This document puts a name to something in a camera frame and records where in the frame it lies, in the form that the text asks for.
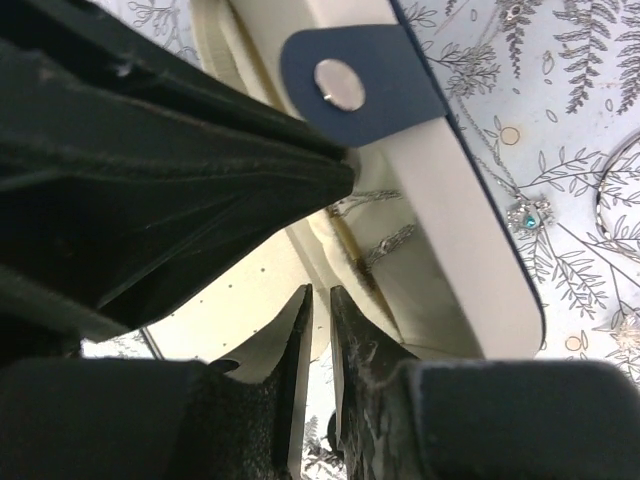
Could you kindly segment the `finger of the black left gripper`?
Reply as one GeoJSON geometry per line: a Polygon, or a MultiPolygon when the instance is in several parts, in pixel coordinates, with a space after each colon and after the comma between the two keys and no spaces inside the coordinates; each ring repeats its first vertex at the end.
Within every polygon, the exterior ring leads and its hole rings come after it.
{"type": "Polygon", "coordinates": [[[1,314],[102,340],[347,196],[342,147],[88,1],[1,5],[1,314]]]}

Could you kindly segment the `cream navy jewelry box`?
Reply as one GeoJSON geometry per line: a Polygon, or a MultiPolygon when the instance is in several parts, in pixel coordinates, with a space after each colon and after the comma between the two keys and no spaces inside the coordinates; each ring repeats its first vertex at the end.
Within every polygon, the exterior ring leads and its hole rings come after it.
{"type": "Polygon", "coordinates": [[[169,359],[212,361],[312,283],[312,353],[329,291],[421,358],[530,359],[543,315],[498,214],[447,120],[359,148],[353,194],[281,230],[150,333],[169,359]]]}

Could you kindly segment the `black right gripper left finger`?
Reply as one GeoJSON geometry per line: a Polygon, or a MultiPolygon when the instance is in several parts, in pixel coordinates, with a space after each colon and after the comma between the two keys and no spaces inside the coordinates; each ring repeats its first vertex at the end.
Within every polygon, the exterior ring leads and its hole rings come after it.
{"type": "Polygon", "coordinates": [[[29,359],[1,373],[5,479],[296,479],[313,291],[212,363],[29,359]]]}

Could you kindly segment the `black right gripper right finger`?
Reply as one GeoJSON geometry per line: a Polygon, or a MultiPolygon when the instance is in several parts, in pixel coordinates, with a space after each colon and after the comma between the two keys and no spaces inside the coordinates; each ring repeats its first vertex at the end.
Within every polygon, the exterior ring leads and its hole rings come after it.
{"type": "Polygon", "coordinates": [[[594,361],[421,360],[330,293],[352,479],[635,479],[639,393],[594,361]]]}

